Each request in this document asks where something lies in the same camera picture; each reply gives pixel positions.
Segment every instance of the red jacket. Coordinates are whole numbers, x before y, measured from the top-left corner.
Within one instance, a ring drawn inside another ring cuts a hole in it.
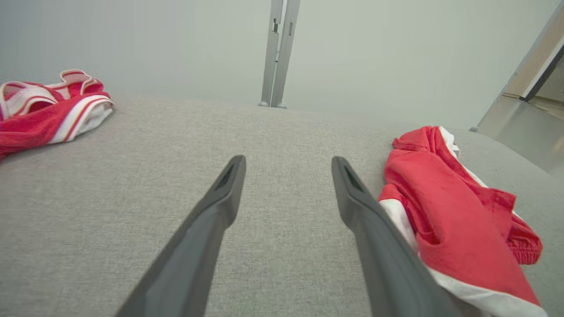
[[[379,201],[436,281],[494,316],[546,316],[519,267],[543,246],[513,212],[515,195],[485,187],[442,127],[408,132],[393,146]]]

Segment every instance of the red garment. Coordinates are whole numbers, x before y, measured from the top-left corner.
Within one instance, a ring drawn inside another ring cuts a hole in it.
[[[408,132],[393,146],[379,200],[401,202],[427,267],[454,281],[517,297],[519,305],[528,305],[521,299],[540,306],[519,264],[538,261],[543,246],[513,213],[515,195],[481,186],[451,152],[439,127]],[[480,308],[488,311],[488,305]],[[490,313],[499,314],[498,308]]]
[[[61,73],[61,80],[49,86],[16,81],[0,86],[0,159],[71,141],[112,112],[113,103],[97,79],[73,69]]]

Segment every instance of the red cloth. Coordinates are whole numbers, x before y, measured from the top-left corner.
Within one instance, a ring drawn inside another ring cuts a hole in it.
[[[78,70],[63,72],[61,79],[50,86],[30,82],[0,86],[0,159],[70,141],[111,113],[112,102],[100,81]]]
[[[439,127],[394,140],[380,200],[399,200],[420,257],[458,281],[539,305],[519,264],[533,264],[543,245],[513,211],[515,195],[482,187],[446,145]]]

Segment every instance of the red and white garment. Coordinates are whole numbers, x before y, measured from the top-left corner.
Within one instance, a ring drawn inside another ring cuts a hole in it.
[[[10,81],[0,86],[0,159],[72,141],[112,113],[113,102],[99,80],[77,69],[60,76],[55,85]]]
[[[393,146],[379,202],[437,283],[486,316],[547,316],[519,267],[535,263],[543,245],[513,211],[515,196],[465,168],[442,127]]]

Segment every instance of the gray fabric surface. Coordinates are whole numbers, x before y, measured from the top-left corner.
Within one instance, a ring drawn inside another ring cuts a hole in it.
[[[418,126],[205,102],[116,100],[75,141],[0,163],[0,316],[110,316],[228,160],[247,158],[209,316],[367,316],[353,234],[331,158],[345,156],[378,195],[395,137]],[[449,129],[461,161],[518,196],[545,245],[525,268],[546,310],[564,315],[558,183],[501,144]]]

